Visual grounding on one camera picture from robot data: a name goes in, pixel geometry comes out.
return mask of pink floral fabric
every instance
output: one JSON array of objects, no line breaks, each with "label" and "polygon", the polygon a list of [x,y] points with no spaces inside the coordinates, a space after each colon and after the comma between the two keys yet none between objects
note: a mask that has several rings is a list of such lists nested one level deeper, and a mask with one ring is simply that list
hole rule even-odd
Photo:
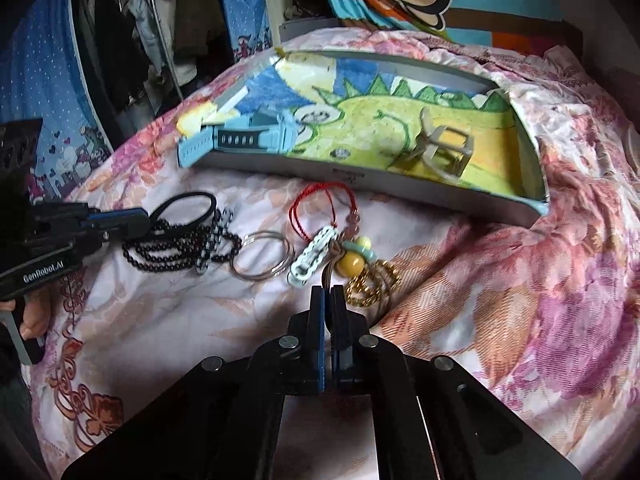
[{"label": "pink floral fabric", "polygon": [[[453,356],[586,478],[608,478],[640,433],[640,180],[621,142],[637,133],[616,102],[561,47],[524,57],[360,29],[317,31],[288,47],[427,60],[489,77],[509,93],[540,148],[549,215],[528,230],[357,193],[362,231],[402,275],[393,310],[373,332],[410,355]],[[178,192],[208,190],[236,210],[239,234],[268,228],[294,240],[287,209],[304,182],[176,163],[177,117],[250,63],[140,131],[72,199],[153,210]],[[310,229],[327,222],[322,196],[303,209]],[[168,214],[193,217],[189,208]],[[255,261],[277,251],[265,247]],[[249,284],[228,267],[158,276],[129,266],[116,244],[96,254],[56,286],[46,357],[25,370],[53,477],[202,358],[240,358],[282,334],[318,281],[302,290],[285,278]],[[366,401],[287,401],[274,478],[376,478]]]}]

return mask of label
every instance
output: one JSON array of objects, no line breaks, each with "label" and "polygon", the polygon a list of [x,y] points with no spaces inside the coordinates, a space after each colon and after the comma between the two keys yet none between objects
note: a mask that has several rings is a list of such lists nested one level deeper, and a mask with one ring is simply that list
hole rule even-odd
[{"label": "label", "polygon": [[25,274],[22,277],[22,280],[25,283],[31,283],[35,280],[39,280],[40,278],[44,278],[45,276],[49,276],[52,272],[56,272],[57,270],[62,270],[65,268],[65,264],[62,260],[57,261],[54,264],[50,264],[47,267],[42,267],[41,269],[36,270],[35,272],[30,272],[29,274]]},{"label": "label", "polygon": [[350,186],[353,186],[357,181],[365,177],[364,173],[355,173],[354,171],[348,170],[338,170],[337,168],[333,168],[333,173],[338,180],[344,182],[345,184],[349,184]]}]

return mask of human hand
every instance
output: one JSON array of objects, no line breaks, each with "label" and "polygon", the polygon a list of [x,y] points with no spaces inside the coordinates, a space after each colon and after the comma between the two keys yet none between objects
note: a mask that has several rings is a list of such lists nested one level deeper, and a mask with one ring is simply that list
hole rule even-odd
[{"label": "human hand", "polygon": [[[26,305],[20,325],[22,339],[43,336],[49,326],[51,317],[51,298],[49,288],[43,286],[33,290],[25,296]],[[12,311],[15,308],[15,300],[0,301],[0,310]]]}]

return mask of elastic band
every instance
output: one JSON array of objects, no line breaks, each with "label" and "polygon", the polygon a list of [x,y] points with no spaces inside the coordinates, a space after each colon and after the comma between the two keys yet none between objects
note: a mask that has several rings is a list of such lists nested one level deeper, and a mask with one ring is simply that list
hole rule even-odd
[{"label": "elastic band", "polygon": [[213,196],[211,193],[207,193],[206,191],[188,191],[186,193],[180,193],[176,196],[173,196],[163,204],[159,205],[158,208],[156,208],[156,210],[153,211],[151,215],[149,215],[150,224],[152,226],[155,225],[156,222],[160,219],[160,215],[164,213],[169,206],[171,206],[175,202],[178,202],[178,200],[182,200],[184,198],[191,198],[194,196],[202,196],[204,198],[209,199],[210,205],[206,213],[204,213],[203,215],[200,215],[198,218],[196,218],[194,221],[188,224],[181,225],[180,227],[171,229],[170,233],[165,233],[165,234],[149,233],[149,234],[155,239],[163,238],[164,236],[175,237],[176,235],[180,235],[182,233],[186,233],[193,230],[195,227],[203,223],[207,218],[209,218],[216,211],[218,202],[216,201],[216,197]]}]

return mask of screw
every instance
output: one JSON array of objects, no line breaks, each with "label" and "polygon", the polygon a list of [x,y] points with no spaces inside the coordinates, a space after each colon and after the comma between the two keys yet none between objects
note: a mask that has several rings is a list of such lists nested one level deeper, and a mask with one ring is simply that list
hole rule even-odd
[{"label": "screw", "polygon": [[298,346],[299,343],[300,341],[294,335],[284,335],[278,341],[278,344],[282,348],[287,348],[287,349],[295,348],[296,346]]},{"label": "screw", "polygon": [[202,361],[202,368],[207,372],[217,372],[225,362],[218,356],[207,357]]},{"label": "screw", "polygon": [[361,335],[358,342],[364,346],[364,348],[375,348],[378,346],[378,338],[371,334]]},{"label": "screw", "polygon": [[453,360],[443,355],[441,355],[440,357],[436,357],[433,361],[433,364],[438,370],[442,370],[443,372],[453,370]]}]

